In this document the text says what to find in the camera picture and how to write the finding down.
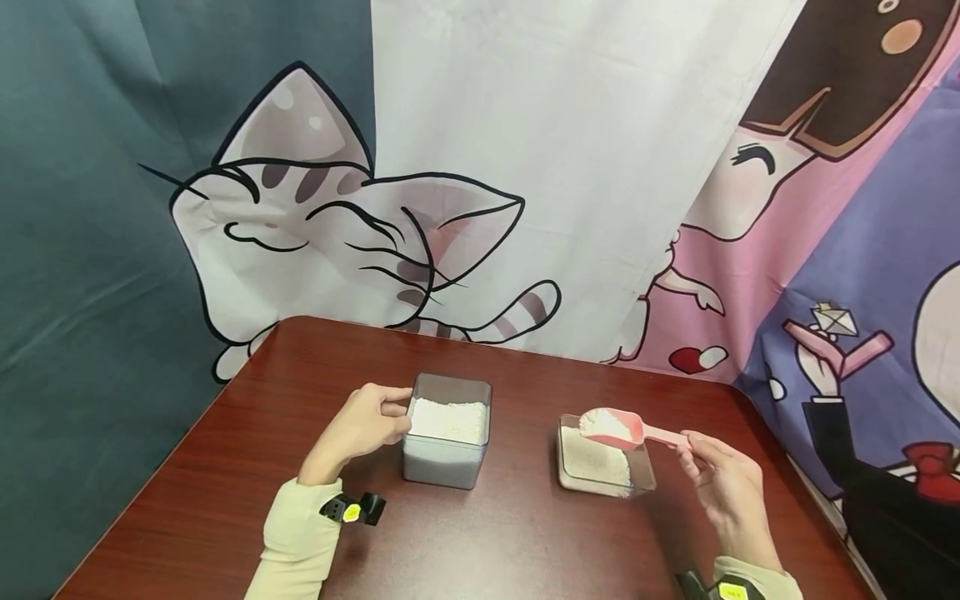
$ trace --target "white granules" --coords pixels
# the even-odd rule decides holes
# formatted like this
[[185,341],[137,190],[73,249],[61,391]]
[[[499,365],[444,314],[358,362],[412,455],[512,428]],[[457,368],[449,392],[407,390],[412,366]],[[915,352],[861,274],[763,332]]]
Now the white granules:
[[576,427],[561,427],[560,435],[560,485],[579,492],[630,494],[630,464],[621,450],[585,439]]
[[626,425],[602,409],[589,411],[580,418],[580,435],[613,436],[621,440],[630,440],[633,437]]
[[413,402],[410,435],[474,445],[485,441],[487,405],[483,402],[441,404],[420,397],[414,398]]

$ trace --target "wooden table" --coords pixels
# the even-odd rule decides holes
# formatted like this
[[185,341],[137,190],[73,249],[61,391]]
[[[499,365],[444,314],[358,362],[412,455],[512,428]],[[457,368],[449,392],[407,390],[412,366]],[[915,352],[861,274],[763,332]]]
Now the wooden table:
[[344,528],[324,600],[679,597],[672,573],[696,565],[709,575],[718,544],[669,450],[651,448],[658,489],[635,501],[557,482],[559,415],[608,401],[755,457],[781,559],[806,598],[870,597],[783,451],[733,389],[308,318],[276,328],[57,597],[242,598],[276,489],[296,476],[347,395],[368,380],[412,385],[424,371],[493,385],[476,489],[405,482],[399,446],[355,461],[344,472],[347,491],[378,492],[388,504],[376,527]]

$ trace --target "beige long sleeve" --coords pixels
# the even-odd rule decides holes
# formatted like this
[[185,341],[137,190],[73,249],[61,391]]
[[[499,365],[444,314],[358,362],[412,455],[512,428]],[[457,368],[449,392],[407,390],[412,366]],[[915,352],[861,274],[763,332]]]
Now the beige long sleeve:
[[328,486],[283,484],[263,526],[264,550],[246,600],[317,600],[340,539],[340,523],[320,509],[342,491],[339,479]]
[[746,579],[768,600],[804,600],[797,581],[788,573],[744,563],[729,556],[718,557],[713,563],[714,581],[724,575]]

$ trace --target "cartoon cat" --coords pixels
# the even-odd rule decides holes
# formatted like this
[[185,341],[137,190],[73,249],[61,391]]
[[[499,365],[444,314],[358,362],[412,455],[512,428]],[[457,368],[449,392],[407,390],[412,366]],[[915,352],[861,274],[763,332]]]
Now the cartoon cat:
[[[544,326],[560,308],[554,281],[507,290],[470,279],[524,204],[457,175],[377,179],[336,96],[309,67],[290,65],[171,201],[207,319],[228,343],[216,377],[233,378],[275,324],[297,315],[483,344]],[[469,287],[469,300],[446,297],[451,286]]]

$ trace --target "cartoon curtain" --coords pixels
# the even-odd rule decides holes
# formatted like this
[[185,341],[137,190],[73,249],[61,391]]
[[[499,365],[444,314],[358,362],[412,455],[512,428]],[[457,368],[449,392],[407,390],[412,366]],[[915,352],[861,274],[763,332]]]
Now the cartoon curtain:
[[299,314],[734,382],[941,577],[955,6],[803,4],[5,3],[0,595]]
[[807,2],[617,361],[747,394],[890,600],[960,597],[957,12]]

